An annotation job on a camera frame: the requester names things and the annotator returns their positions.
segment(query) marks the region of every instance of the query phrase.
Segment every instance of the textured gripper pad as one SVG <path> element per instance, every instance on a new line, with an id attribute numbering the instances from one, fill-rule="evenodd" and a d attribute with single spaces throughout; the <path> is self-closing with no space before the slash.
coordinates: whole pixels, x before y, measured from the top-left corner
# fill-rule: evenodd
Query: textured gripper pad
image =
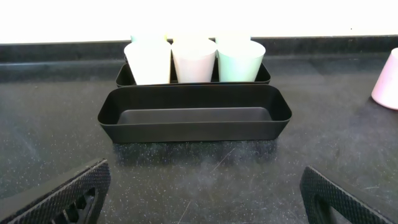
<path id="1" fill-rule="evenodd" d="M 300 190 L 310 224 L 335 223 L 330 207 L 351 223 L 398 223 L 395 209 L 313 167 L 305 168 Z"/>
<path id="2" fill-rule="evenodd" d="M 4 199 L 0 202 L 0 223 L 96 223 L 110 182 L 106 160 L 91 161 Z"/>

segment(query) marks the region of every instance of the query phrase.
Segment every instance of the tray rim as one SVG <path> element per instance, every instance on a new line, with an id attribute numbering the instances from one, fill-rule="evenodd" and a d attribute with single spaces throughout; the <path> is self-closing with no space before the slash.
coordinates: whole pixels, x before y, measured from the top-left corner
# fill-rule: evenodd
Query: tray rim
<path id="1" fill-rule="evenodd" d="M 280 120 L 280 121 L 207 121 L 207 122 L 179 122 L 179 123 L 156 123 L 156 124 L 154 124 L 154 123 L 150 123 L 150 124 L 104 124 L 104 123 L 102 123 L 100 121 L 99 116 L 100 116 L 100 114 L 101 114 L 101 112 L 103 110 L 104 104 L 105 104 L 106 100 L 109 98 L 109 96 L 112 93 L 116 92 L 116 91 L 122 91 L 123 89 L 126 89 L 126 88 L 158 88 L 158 87 L 172 88 L 172 87 L 178 87 L 178 86 L 193 86 L 193 85 L 161 85 L 161 86 L 157 86 L 157 85 L 136 85 L 136 86 L 124 86 L 124 87 L 120 87 L 120 88 L 117 88 L 115 90 L 110 91 L 108 93 L 105 101 L 104 101 L 104 104 L 102 105 L 102 107 L 101 107 L 101 109 L 100 109 L 100 111 L 98 113 L 97 120 L 98 120 L 98 122 L 99 122 L 99 124 L 101 126 L 113 127 L 113 126 L 151 126 L 151 125 L 170 125 L 170 124 L 211 124 L 211 123 L 220 123 L 220 124 L 223 124 L 223 123 L 246 123 L 246 124 L 250 124 L 250 123 L 284 123 L 284 122 L 289 122 L 290 119 L 292 118 L 293 112 L 290 109 L 289 105 L 287 104 L 287 102 L 286 102 L 285 98 L 283 97 L 282 93 L 276 87 L 274 87 L 272 85 L 268 85 L 268 84 L 265 84 L 265 83 L 258 83 L 258 84 L 226 84 L 226 85 L 217 85 L 217 84 L 212 84 L 212 85 L 210 84 L 209 85 L 209 84 L 207 84 L 207 85 L 195 85 L 195 86 L 236 86 L 236 85 L 242 85 L 242 86 L 263 85 L 263 86 L 268 86 L 270 88 L 275 89 L 277 92 L 279 92 L 279 94 L 281 95 L 282 99 L 285 101 L 285 103 L 287 105 L 287 109 L 290 112 L 289 118 L 285 119 L 285 120 Z"/>
<path id="2" fill-rule="evenodd" d="M 121 73 L 122 69 L 128 64 L 129 64 L 128 62 L 124 63 L 122 65 L 122 67 L 119 69 L 118 75 L 117 75 L 117 77 L 116 77 L 116 79 L 114 81 L 118 88 L 132 87 L 132 86 L 176 86 L 176 85 L 180 86 L 180 85 L 217 85 L 217 84 L 222 84 L 222 85 L 228 85 L 228 84 L 234 84 L 234 85 L 236 85 L 236 84 L 255 84 L 255 85 L 258 85 L 258 84 L 268 84 L 268 83 L 271 82 L 271 75 L 268 72 L 268 69 L 267 69 L 266 65 L 264 64 L 264 61 L 262 61 L 260 66 L 264 66 L 264 68 L 267 70 L 267 73 L 269 74 L 269 79 L 266 80 L 266 81 L 261 81 L 261 82 L 256 82 L 256 81 L 254 81 L 254 82 L 202 82 L 202 83 L 196 82 L 196 83 L 166 83 L 166 84 L 150 84 L 150 85 L 137 85 L 137 84 L 135 84 L 135 85 L 120 85 L 120 84 L 118 84 L 117 80 L 118 80 L 118 78 L 120 76 L 120 73 Z"/>

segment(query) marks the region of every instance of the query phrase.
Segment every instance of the black countertop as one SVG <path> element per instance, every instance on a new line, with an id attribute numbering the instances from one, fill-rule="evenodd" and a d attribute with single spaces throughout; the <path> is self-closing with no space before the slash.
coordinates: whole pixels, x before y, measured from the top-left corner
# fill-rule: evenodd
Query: black countertop
<path id="1" fill-rule="evenodd" d="M 370 94 L 386 55 L 266 58 L 293 117 L 275 141 L 112 144 L 97 121 L 123 61 L 0 65 L 0 198 L 96 157 L 98 223 L 307 223 L 315 164 L 398 207 L 398 112 Z"/>

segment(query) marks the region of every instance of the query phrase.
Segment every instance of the black backsplash ledge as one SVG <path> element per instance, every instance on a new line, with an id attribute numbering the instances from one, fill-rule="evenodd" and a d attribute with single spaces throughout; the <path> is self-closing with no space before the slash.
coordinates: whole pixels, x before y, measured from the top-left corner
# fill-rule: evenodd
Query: black backsplash ledge
<path id="1" fill-rule="evenodd" d="M 398 35 L 269 37 L 252 40 L 266 48 L 267 56 L 386 53 L 398 47 Z M 0 63 L 123 59 L 127 44 L 129 41 L 0 45 Z"/>

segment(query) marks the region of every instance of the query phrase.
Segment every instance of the black tray holding cups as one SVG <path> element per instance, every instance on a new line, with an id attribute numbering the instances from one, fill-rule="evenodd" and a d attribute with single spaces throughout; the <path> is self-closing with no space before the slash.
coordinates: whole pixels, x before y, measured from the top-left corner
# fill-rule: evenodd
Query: black tray holding cups
<path id="1" fill-rule="evenodd" d="M 98 121 L 115 143 L 271 140 L 291 116 L 266 84 L 155 85 L 113 90 Z"/>
<path id="2" fill-rule="evenodd" d="M 218 63 L 217 60 L 214 63 L 213 74 L 211 76 L 211 82 L 209 83 L 178 83 L 177 73 L 175 71 L 174 61 L 170 64 L 170 83 L 169 84 L 158 84 L 158 85 L 147 85 L 147 86 L 165 86 L 165 85 L 207 85 L 207 84 L 268 84 L 271 80 L 271 76 L 267 71 L 263 63 L 261 63 L 259 72 L 257 73 L 256 80 L 254 82 L 220 82 L 218 76 Z M 116 78 L 116 84 L 118 87 L 125 86 L 136 86 L 136 81 L 131 73 L 131 69 L 128 63 L 124 64 L 119 71 L 119 75 Z"/>

